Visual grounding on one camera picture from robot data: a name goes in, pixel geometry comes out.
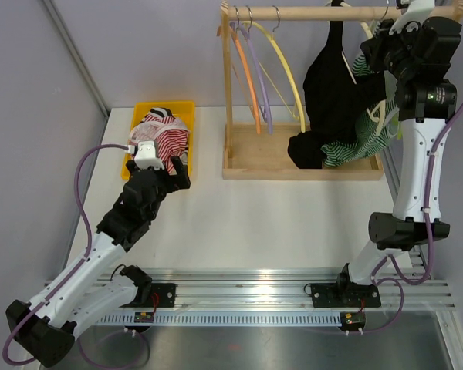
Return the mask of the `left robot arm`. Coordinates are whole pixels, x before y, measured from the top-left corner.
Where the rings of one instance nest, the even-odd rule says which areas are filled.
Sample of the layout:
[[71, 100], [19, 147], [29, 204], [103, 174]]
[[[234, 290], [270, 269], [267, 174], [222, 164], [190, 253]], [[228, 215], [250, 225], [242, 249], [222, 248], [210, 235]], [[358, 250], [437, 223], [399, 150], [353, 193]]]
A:
[[130, 179], [96, 227], [86, 250], [27, 302], [14, 300], [5, 310], [10, 336], [33, 359], [50, 368], [66, 357], [80, 335], [108, 312], [125, 304], [143, 306], [152, 295], [152, 279], [130, 265], [103, 288], [87, 290], [114, 262], [149, 231], [169, 194], [190, 187], [188, 167], [171, 157], [175, 173], [149, 166], [127, 166]]

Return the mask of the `cream hanger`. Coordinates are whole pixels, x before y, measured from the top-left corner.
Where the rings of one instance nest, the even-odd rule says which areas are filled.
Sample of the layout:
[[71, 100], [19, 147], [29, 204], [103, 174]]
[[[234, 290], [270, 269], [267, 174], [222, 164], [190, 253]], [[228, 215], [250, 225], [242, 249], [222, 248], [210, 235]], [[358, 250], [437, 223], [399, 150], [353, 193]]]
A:
[[[371, 39], [373, 37], [371, 27], [365, 21], [360, 21], [360, 26], [362, 30], [364, 31], [364, 33], [366, 34], [367, 39]], [[344, 55], [344, 52], [342, 52], [341, 55], [345, 63], [345, 66], [350, 74], [350, 78], [352, 79], [353, 82], [356, 82], [354, 74], [352, 73], [350, 65], [346, 59], [346, 56]], [[385, 100], [380, 101], [376, 105], [376, 107], [372, 110], [367, 109], [367, 114], [369, 118], [371, 119], [371, 121], [377, 124], [375, 135], [379, 136], [384, 127], [384, 122], [386, 119], [386, 101]]]

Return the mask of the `green hanger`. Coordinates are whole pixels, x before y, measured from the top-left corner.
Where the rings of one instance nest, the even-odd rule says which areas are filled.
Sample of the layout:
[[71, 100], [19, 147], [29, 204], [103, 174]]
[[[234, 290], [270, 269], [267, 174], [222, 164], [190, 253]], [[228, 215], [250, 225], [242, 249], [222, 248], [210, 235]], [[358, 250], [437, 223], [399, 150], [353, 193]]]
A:
[[395, 135], [396, 140], [401, 140], [402, 139], [402, 131], [401, 131], [401, 127], [400, 127], [400, 121], [399, 121], [397, 116], [395, 116], [392, 119], [392, 123], [397, 129], [397, 132], [396, 132], [396, 135]]

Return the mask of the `yellow hanger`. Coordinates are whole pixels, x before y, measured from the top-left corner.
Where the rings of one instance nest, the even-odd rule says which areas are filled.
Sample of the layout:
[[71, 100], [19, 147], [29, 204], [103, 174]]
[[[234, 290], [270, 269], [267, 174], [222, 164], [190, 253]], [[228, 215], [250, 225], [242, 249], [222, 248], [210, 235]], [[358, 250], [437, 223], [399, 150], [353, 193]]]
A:
[[[250, 8], [250, 7], [247, 5], [246, 8], [247, 8], [248, 17], [249, 17], [248, 8]], [[277, 16], [277, 25], [273, 29], [272, 32], [266, 31], [265, 28], [262, 25], [260, 25], [259, 23], [257, 23], [253, 19], [253, 12], [252, 12], [252, 27], [256, 27], [265, 36], [265, 38], [267, 39], [267, 41], [269, 42], [269, 44], [271, 45], [271, 47], [275, 51], [275, 53], [276, 53], [276, 55], [277, 55], [277, 57], [278, 57], [278, 59], [280, 61], [280, 64], [281, 64], [281, 66], [283, 68], [283, 72], [285, 73], [286, 78], [288, 79], [290, 89], [292, 91], [292, 96], [293, 96], [293, 99], [294, 99], [294, 104], [292, 106], [290, 106], [286, 102], [285, 98], [283, 97], [283, 95], [279, 91], [279, 88], [274, 83], [272, 77], [268, 74], [266, 68], [263, 66], [263, 64], [261, 64], [260, 61], [259, 62], [262, 65], [262, 71], [264, 72], [264, 78], [267, 78], [267, 80], [270, 82], [272, 88], [275, 90], [275, 92], [276, 92], [277, 96], [280, 98], [282, 104], [287, 109], [289, 115], [295, 121], [297, 121], [299, 123], [300, 132], [304, 133], [306, 131], [306, 115], [305, 115], [304, 109], [302, 107], [302, 100], [300, 98], [299, 88], [298, 88], [298, 86], [296, 84], [296, 81], [295, 81], [295, 78], [294, 78], [294, 76], [292, 74], [292, 70], [290, 69], [289, 63], [288, 63], [284, 53], [282, 52], [281, 48], [279, 47], [279, 44], [277, 43], [277, 41], [275, 40], [275, 37], [273, 35], [274, 31], [278, 28], [278, 26], [281, 23], [281, 15], [280, 15], [279, 8], [276, 7], [276, 6], [274, 6], [273, 8], [275, 9], [276, 16]]]

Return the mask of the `purple hanger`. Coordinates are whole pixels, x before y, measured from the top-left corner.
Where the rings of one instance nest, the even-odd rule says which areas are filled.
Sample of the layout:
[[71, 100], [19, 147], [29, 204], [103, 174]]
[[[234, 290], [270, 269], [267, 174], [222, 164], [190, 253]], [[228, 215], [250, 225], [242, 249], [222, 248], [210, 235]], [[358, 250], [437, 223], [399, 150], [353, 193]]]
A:
[[252, 56], [252, 61], [254, 63], [255, 71], [259, 79], [259, 85], [260, 85], [260, 89], [262, 92], [262, 98], [264, 102], [263, 106], [259, 106], [259, 112], [262, 114], [263, 119], [267, 123], [268, 134], [273, 134], [272, 114], [271, 114], [271, 109], [270, 109], [270, 104], [269, 104], [269, 95], [265, 87], [264, 72], [262, 71], [262, 65], [260, 64], [259, 59], [255, 53], [255, 48], [254, 48], [254, 45], [252, 43], [251, 36], [250, 36], [250, 28], [252, 27], [252, 11], [250, 10], [250, 8], [248, 8], [248, 10], [249, 10], [249, 24], [248, 24], [248, 30], [245, 30], [245, 27], [240, 25], [240, 15], [239, 15], [238, 7], [235, 6], [235, 15], [237, 18], [237, 28], [242, 32], [242, 35], [248, 44], [248, 48]]

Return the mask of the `red white striped tank top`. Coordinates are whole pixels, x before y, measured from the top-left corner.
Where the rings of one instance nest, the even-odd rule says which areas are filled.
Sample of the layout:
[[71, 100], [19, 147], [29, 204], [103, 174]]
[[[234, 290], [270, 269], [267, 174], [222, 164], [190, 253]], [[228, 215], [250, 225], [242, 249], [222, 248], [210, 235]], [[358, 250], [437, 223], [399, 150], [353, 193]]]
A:
[[173, 117], [154, 116], [150, 110], [130, 131], [129, 144], [137, 145], [140, 141], [154, 140], [157, 144], [159, 158], [170, 174], [174, 174], [172, 156], [179, 156], [184, 165], [188, 165], [189, 137], [191, 131], [184, 122]]

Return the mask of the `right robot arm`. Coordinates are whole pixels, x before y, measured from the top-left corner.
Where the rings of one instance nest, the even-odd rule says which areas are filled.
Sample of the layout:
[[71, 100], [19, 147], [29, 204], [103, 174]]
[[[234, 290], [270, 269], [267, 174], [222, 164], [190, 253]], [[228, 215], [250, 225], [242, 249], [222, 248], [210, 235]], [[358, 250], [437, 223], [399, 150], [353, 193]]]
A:
[[346, 264], [330, 298], [343, 306], [380, 306], [377, 274], [416, 245], [428, 246], [427, 268], [434, 262], [434, 243], [448, 237], [441, 221], [439, 183], [445, 139], [455, 115], [457, 89], [445, 75], [461, 41], [461, 24], [445, 17], [384, 21], [372, 39], [362, 43], [367, 64], [397, 80], [395, 100], [404, 144], [402, 173], [391, 213], [373, 213], [370, 240]]

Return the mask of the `black white striped tank top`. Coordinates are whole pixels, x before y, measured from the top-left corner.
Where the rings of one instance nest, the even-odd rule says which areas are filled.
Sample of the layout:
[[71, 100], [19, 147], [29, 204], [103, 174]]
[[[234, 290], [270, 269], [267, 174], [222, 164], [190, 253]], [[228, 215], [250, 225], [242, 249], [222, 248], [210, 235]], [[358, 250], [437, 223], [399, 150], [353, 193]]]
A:
[[154, 116], [159, 116], [161, 118], [173, 117], [173, 113], [171, 112], [171, 110], [163, 107], [151, 108], [150, 113]]

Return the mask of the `orange hanger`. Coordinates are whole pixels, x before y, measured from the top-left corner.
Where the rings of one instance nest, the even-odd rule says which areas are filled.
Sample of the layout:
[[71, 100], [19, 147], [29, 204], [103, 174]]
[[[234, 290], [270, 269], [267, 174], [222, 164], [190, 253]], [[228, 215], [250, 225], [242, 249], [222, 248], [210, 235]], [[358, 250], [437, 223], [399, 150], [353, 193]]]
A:
[[[217, 36], [221, 38], [221, 46], [223, 53], [224, 74], [225, 74], [225, 98], [227, 113], [232, 113], [232, 78], [231, 73], [234, 72], [235, 77], [240, 85], [242, 92], [248, 99], [248, 107], [252, 114], [255, 123], [255, 130], [257, 134], [261, 133], [261, 113], [259, 112], [259, 101], [255, 91], [255, 84], [253, 82], [251, 69], [248, 64], [248, 59], [245, 56], [244, 49], [238, 37], [238, 23], [235, 27], [230, 25], [230, 15], [228, 1], [221, 1], [220, 4], [220, 25], [217, 30]], [[239, 60], [242, 64], [242, 69], [245, 74], [245, 81], [243, 83], [238, 77], [238, 72], [232, 62], [230, 52], [230, 42], [233, 42], [236, 52], [238, 53]]]

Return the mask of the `green white striped tank top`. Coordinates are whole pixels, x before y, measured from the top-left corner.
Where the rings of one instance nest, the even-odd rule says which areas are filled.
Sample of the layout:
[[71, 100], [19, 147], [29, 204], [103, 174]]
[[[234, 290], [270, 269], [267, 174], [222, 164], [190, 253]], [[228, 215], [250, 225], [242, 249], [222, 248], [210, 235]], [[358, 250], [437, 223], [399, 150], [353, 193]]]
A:
[[[356, 80], [349, 110], [355, 118], [350, 127], [351, 137], [321, 147], [323, 164], [327, 167], [373, 156], [388, 147], [397, 132], [392, 123], [399, 113], [395, 101], [396, 79], [388, 71], [374, 72], [362, 53], [354, 59], [351, 70]], [[382, 100], [386, 101], [386, 119], [380, 135], [376, 136], [377, 124], [371, 121], [367, 109], [374, 109]]]

